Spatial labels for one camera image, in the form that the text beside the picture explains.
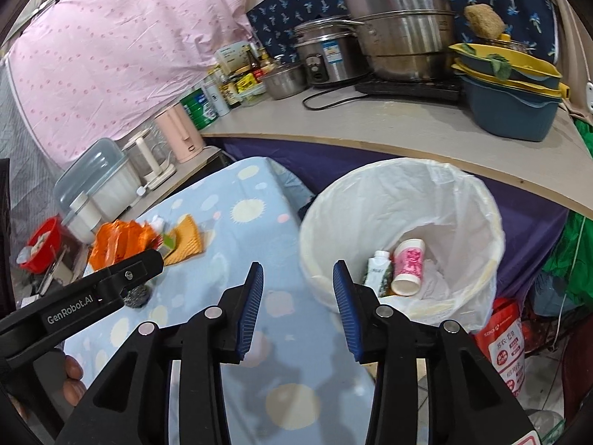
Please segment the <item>person's left hand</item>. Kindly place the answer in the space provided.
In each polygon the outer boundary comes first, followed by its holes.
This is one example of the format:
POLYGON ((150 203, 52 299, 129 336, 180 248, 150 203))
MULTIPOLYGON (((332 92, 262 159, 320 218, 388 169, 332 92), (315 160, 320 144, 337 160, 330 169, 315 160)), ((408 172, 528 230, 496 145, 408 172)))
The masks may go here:
POLYGON ((27 366, 21 367, 10 382, 10 390, 26 411, 35 415, 40 408, 42 415, 49 409, 62 420, 72 415, 86 386, 82 383, 82 366, 62 350, 51 350, 27 366))

